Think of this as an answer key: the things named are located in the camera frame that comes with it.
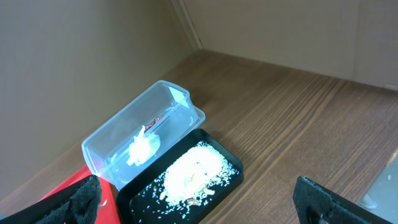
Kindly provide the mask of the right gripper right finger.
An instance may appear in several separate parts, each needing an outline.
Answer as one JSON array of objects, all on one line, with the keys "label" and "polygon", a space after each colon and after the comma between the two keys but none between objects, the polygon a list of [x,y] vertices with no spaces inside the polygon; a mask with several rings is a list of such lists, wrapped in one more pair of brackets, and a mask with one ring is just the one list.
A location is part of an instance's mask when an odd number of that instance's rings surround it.
[{"label": "right gripper right finger", "polygon": [[392,224],[306,176],[297,178],[293,201],[300,224]]}]

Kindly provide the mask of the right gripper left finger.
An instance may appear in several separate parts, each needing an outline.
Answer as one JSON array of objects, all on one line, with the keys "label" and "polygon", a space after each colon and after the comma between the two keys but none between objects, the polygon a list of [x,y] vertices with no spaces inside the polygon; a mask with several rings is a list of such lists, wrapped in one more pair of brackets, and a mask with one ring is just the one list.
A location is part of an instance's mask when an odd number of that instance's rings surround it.
[{"label": "right gripper left finger", "polygon": [[101,182],[89,175],[57,193],[1,220],[1,224],[94,224]]}]

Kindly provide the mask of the white napkin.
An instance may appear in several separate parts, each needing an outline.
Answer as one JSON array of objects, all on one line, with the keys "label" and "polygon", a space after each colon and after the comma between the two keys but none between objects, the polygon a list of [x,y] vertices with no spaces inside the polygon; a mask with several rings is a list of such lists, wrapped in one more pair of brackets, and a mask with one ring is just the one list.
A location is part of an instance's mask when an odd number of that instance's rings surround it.
[{"label": "white napkin", "polygon": [[160,137],[150,133],[146,136],[146,127],[142,126],[139,134],[133,137],[134,142],[129,145],[129,159],[127,165],[141,166],[146,163],[160,147]]}]

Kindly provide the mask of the red snack wrapper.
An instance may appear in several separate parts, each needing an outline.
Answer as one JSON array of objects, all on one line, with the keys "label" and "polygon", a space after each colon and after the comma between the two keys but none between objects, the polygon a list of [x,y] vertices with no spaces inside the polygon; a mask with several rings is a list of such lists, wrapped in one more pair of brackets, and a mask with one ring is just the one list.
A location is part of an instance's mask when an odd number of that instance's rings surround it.
[{"label": "red snack wrapper", "polygon": [[163,116],[155,117],[149,124],[145,125],[145,131],[148,131],[151,127],[153,127],[157,122],[159,122]]}]

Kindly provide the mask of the rice and food scraps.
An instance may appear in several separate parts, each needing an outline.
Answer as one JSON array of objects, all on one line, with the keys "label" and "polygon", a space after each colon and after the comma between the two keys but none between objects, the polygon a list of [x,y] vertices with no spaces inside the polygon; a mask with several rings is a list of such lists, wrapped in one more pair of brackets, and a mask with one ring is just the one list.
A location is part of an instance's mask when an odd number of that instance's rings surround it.
[{"label": "rice and food scraps", "polygon": [[192,223],[241,174],[200,141],[145,186],[130,203],[134,223]]}]

